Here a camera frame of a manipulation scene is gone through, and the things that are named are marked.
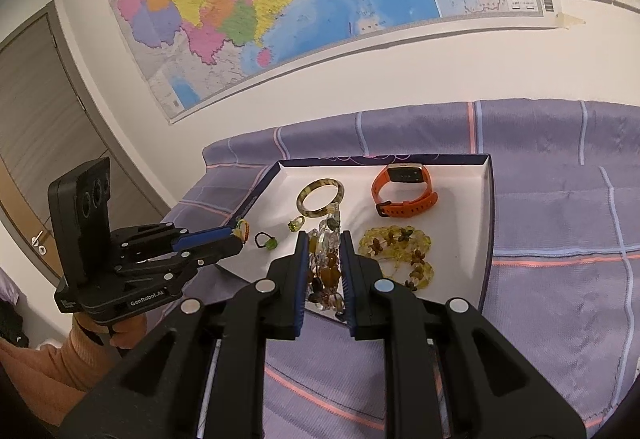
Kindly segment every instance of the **watch face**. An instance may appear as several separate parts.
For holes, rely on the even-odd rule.
[[[416,164],[389,165],[389,179],[393,183],[424,183],[422,166]]]

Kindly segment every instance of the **striped fabric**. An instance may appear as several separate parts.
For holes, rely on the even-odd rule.
[[[640,356],[640,108],[497,100],[364,111],[244,134],[204,149],[205,176],[166,220],[191,231],[225,223],[279,159],[447,152],[494,160],[485,316],[592,435],[624,398]],[[212,302],[241,286],[208,268],[185,291]],[[356,343],[308,313],[299,340],[268,345],[266,436],[382,439],[383,379],[380,343]]]

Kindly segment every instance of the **wooden door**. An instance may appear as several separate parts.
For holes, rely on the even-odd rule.
[[[68,80],[47,15],[41,16],[0,50],[0,206],[57,277],[62,266],[50,223],[49,184],[106,155],[110,151]],[[162,215],[110,157],[111,227],[160,221]]]

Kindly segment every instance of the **person's hand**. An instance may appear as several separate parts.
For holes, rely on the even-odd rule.
[[[86,313],[75,313],[76,321],[81,327],[98,334],[108,334],[107,327],[102,327],[91,320]],[[132,349],[138,342],[145,337],[146,334],[146,315],[139,314],[128,320],[113,324],[115,334],[109,340],[110,345],[121,349]]]

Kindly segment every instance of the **smartwatch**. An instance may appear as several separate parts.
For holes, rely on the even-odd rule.
[[[413,201],[401,203],[383,202],[380,190],[387,183],[425,183],[424,193]],[[371,196],[376,203],[380,217],[413,217],[426,212],[438,200],[438,194],[431,188],[431,177],[427,167],[419,163],[396,163],[385,166],[371,185]]]

